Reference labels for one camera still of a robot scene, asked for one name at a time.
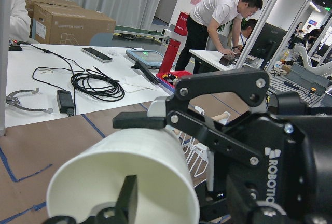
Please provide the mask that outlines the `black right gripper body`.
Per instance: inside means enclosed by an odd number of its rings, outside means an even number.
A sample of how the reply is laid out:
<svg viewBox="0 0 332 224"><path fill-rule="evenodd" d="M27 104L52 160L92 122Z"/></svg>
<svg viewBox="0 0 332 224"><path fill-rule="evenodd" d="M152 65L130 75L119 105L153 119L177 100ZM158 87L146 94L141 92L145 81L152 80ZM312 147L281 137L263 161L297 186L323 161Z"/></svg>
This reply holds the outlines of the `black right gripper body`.
<svg viewBox="0 0 332 224"><path fill-rule="evenodd" d="M296 93L271 100L271 113L205 132L213 186L202 188L202 220L331 223L331 108L311 108Z"/></svg>

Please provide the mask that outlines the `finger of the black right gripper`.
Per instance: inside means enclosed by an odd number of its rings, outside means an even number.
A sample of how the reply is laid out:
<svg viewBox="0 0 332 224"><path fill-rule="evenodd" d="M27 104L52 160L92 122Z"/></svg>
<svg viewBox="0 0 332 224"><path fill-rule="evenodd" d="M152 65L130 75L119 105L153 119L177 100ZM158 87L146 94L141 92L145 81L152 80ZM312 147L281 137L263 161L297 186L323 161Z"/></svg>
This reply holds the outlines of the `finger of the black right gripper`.
<svg viewBox="0 0 332 224"><path fill-rule="evenodd" d="M122 112L113 119L113 127L160 129L175 127L195 137L213 151L247 166L257 166L261 153L222 132L223 126L212 120L226 107L218 99L221 93L233 93L252 112L265 111L269 76L265 71L241 68L182 77L170 96L153 100L146 112Z"/></svg>

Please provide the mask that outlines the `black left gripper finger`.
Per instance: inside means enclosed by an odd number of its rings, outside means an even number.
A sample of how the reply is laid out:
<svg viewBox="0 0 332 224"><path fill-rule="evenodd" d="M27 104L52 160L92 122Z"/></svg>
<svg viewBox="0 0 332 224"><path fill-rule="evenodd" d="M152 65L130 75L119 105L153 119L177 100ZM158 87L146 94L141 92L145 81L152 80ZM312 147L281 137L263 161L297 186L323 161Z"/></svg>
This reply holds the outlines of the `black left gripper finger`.
<svg viewBox="0 0 332 224"><path fill-rule="evenodd" d="M126 176L121 189L91 178L66 183L53 179L47 192L46 223L135 223L137 177Z"/></svg>

